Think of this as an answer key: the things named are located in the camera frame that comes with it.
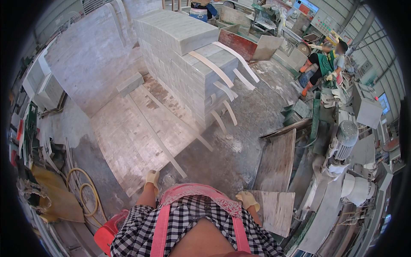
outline pink apron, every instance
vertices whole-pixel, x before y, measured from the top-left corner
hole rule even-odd
[[[170,214],[170,204],[177,201],[181,197],[188,195],[208,196],[221,208],[228,212],[233,219],[234,233],[236,235],[236,243],[238,248],[237,250],[251,253],[247,235],[245,234],[244,225],[242,223],[241,203],[230,200],[225,194],[208,185],[187,183],[173,186],[166,192],[164,192],[164,194],[161,196],[159,205],[159,208],[161,208],[161,210],[154,229],[150,256],[164,256]]]

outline hand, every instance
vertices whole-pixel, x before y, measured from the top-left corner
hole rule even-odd
[[[254,198],[254,195],[248,191],[241,191],[239,194],[236,194],[236,198],[242,201],[244,208],[247,210],[250,206],[254,206],[256,212],[260,209],[260,204]]]
[[[153,183],[154,185],[154,195],[157,196],[158,195],[158,186],[157,186],[157,181],[158,181],[158,177],[160,176],[160,172],[159,171],[155,171],[155,170],[150,170],[147,173],[147,176],[145,177],[145,184],[144,184],[144,188],[146,186],[147,183]]]
[[[328,80],[328,81],[330,81],[330,80],[332,80],[332,76],[334,75],[334,77],[337,77],[337,73],[336,72],[332,72],[330,75],[328,75],[327,77],[326,77],[326,80]]]

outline yellow hose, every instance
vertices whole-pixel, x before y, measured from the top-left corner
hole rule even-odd
[[[81,184],[81,186],[80,186],[80,201],[81,201],[81,203],[83,204],[83,206],[84,206],[84,208],[86,209],[86,211],[88,212],[88,213],[83,213],[83,214],[84,214],[85,217],[91,217],[91,218],[101,227],[102,224],[101,224],[100,222],[98,222],[98,221],[96,220],[96,218],[94,217],[94,214],[97,212],[97,209],[98,209],[99,206],[100,206],[100,210],[101,210],[101,212],[102,212],[103,218],[104,218],[104,220],[105,220],[106,222],[107,222],[107,217],[106,217],[106,214],[104,213],[104,210],[103,210],[103,207],[102,207],[102,204],[101,204],[101,201],[100,201],[100,197],[99,197],[99,194],[97,193],[96,187],[94,186],[93,181],[91,181],[91,179],[90,179],[90,177],[88,176],[88,174],[87,174],[84,170],[82,170],[82,169],[80,169],[80,168],[72,168],[72,169],[69,171],[69,173],[67,174],[67,178],[66,178],[67,190],[70,191],[70,189],[69,189],[69,179],[70,179],[70,175],[71,175],[71,173],[72,173],[73,171],[81,171],[81,172],[87,177],[88,181],[90,182],[90,183],[83,183],[83,184]],[[83,192],[83,188],[84,188],[85,186],[88,186],[88,187],[91,188],[91,190],[93,191],[93,194],[94,194],[94,199],[95,199],[95,201],[96,201],[96,206],[94,207],[94,210],[93,210],[92,212],[90,212],[90,211],[88,210],[87,206],[85,205],[85,203],[84,203],[84,201],[83,201],[82,192]]]

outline stack of stone slabs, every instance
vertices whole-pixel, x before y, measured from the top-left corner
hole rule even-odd
[[[227,94],[214,82],[224,81],[207,65],[188,54],[195,51],[217,65],[231,81],[238,59],[212,44],[219,30],[210,24],[177,12],[157,10],[134,19],[139,44],[151,75],[207,128],[228,102]]]

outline control panel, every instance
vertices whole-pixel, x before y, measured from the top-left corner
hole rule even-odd
[[[337,26],[337,22],[334,21],[323,10],[318,9],[314,18],[311,21],[311,25],[318,29],[323,35],[328,36],[330,32]]]

